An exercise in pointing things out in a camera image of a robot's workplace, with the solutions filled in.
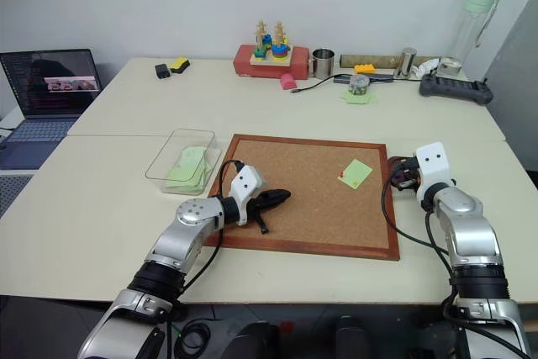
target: laptop keyboard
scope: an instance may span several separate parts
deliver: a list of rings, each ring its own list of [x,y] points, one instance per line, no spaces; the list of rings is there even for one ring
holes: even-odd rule
[[[23,122],[7,142],[59,142],[75,121]]]

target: clear plastic container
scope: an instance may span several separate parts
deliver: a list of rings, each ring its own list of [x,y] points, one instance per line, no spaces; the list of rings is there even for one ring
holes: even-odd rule
[[[480,40],[495,14],[497,3],[498,0],[465,1],[454,43],[448,54],[440,59],[437,68],[439,76],[453,78],[458,76],[471,49],[480,46]]]
[[[221,150],[215,133],[174,130],[145,172],[164,193],[199,195],[205,189]]]

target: yellow sponge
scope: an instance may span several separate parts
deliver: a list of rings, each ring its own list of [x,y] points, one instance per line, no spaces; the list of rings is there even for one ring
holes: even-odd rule
[[[190,65],[191,63],[188,61],[187,58],[177,58],[170,65],[170,71],[173,73],[183,73],[183,71],[187,69]]]
[[[373,73],[376,70],[372,63],[364,65],[355,65],[355,73]]]

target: laptop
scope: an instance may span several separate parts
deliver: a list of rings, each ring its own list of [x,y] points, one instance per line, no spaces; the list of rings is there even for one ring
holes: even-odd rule
[[[90,50],[0,53],[24,121],[0,145],[0,168],[34,170],[101,92]]]

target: table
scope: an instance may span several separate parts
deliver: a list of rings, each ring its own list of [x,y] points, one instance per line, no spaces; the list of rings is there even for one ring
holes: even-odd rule
[[[115,298],[190,198],[163,194],[144,176],[166,137],[184,127],[214,131],[223,150],[234,132],[384,143],[390,156],[441,140],[458,185],[483,201],[497,230],[512,296],[538,301],[538,280],[524,269],[534,260],[537,191],[485,107],[422,98],[416,82],[374,84],[377,104],[366,106],[345,104],[345,86],[333,83],[290,95],[276,80],[237,77],[231,61],[195,60],[159,80],[153,66],[163,61],[131,60],[0,219],[1,294]],[[398,225],[425,238],[414,195],[397,193],[394,207]],[[442,240],[435,219],[433,227]],[[182,300],[440,302],[449,288],[434,253],[398,242],[399,262],[223,249]],[[211,251],[203,248],[191,273]]]
[[[162,194],[144,177],[165,139],[66,137],[0,219],[0,293],[112,300],[188,198]],[[433,141],[355,140],[386,143],[390,156],[408,155]],[[221,145],[227,141],[221,139]],[[480,153],[476,143],[445,140],[452,176],[484,203],[504,254],[512,297],[535,302],[538,279],[529,276],[527,264],[535,259],[538,240],[532,209],[538,192],[506,143],[483,141]],[[394,207],[398,225],[425,238],[424,212],[414,195],[395,193]],[[442,240],[436,219],[432,224]],[[439,303],[450,289],[435,254],[402,238],[398,242],[398,262],[223,249],[182,301]],[[191,273],[211,250],[203,249]]]
[[[370,86],[376,104],[345,104],[345,85],[327,82],[289,94],[276,79],[238,77],[231,61],[194,60],[181,75],[158,79],[154,65],[134,58],[71,127],[69,135],[169,135],[206,129],[217,136],[264,134],[327,140],[361,138],[504,140],[485,107],[424,98],[417,82]],[[298,81],[299,86],[316,83]]]

